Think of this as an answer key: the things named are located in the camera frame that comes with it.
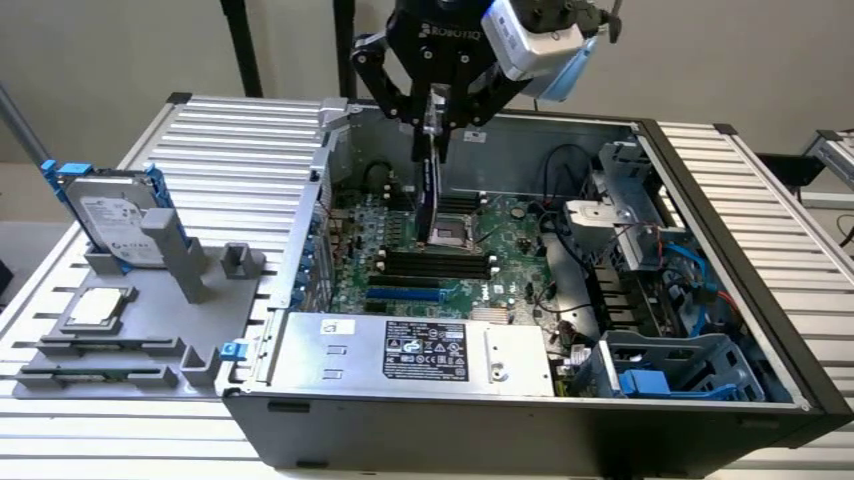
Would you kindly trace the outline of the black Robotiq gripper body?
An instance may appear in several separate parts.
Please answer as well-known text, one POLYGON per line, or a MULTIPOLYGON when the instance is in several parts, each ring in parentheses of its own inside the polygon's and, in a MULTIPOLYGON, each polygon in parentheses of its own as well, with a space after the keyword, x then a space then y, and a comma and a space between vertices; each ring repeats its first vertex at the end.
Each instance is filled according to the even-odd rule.
POLYGON ((398 1, 386 39, 415 85, 470 87, 495 62, 482 19, 488 1, 398 1))

